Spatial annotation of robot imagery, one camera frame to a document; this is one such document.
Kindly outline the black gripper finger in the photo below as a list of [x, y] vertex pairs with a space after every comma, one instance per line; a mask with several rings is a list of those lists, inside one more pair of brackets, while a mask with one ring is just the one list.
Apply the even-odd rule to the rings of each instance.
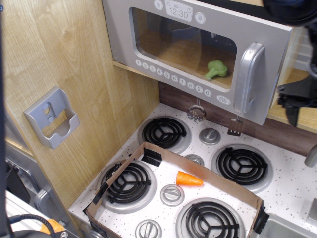
[[286, 108], [287, 119], [288, 119], [288, 122], [291, 126], [297, 126], [299, 111], [300, 111], [300, 108], [298, 108], [298, 107], [287, 107]]

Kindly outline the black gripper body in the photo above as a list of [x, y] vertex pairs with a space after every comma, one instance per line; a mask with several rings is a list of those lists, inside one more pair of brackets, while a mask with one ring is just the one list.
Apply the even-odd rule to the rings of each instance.
[[278, 86], [278, 104], [287, 107], [317, 107], [317, 79], [308, 76], [303, 80]]

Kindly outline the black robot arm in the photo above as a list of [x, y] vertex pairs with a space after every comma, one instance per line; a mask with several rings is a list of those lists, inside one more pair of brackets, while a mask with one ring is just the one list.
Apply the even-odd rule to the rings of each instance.
[[296, 127], [299, 109], [317, 107], [317, 2], [315, 0], [264, 0], [264, 7], [279, 23], [307, 28], [312, 50], [309, 76], [278, 86], [278, 104], [286, 109], [288, 122]]

